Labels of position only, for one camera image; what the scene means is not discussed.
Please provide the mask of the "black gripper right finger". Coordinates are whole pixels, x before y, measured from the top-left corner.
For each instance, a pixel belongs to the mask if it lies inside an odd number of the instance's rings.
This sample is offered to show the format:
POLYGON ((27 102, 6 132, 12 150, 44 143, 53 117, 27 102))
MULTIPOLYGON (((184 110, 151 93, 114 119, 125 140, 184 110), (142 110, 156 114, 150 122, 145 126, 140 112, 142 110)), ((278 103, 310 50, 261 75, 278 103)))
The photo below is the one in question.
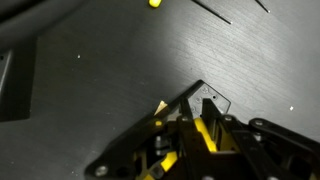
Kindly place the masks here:
POLYGON ((244 124, 210 99, 201 118, 217 150, 241 155, 258 180, 320 180, 319 142, 263 118, 244 124))

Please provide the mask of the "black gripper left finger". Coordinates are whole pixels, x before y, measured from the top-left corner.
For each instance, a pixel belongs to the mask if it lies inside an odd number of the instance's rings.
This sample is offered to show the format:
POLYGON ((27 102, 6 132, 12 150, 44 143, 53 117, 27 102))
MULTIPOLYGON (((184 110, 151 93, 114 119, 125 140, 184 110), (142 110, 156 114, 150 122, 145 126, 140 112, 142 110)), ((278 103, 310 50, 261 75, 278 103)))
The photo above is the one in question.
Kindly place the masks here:
POLYGON ((200 161, 214 151, 201 114, 180 98, 148 115, 109 143, 85 171, 86 180, 198 179, 200 161))

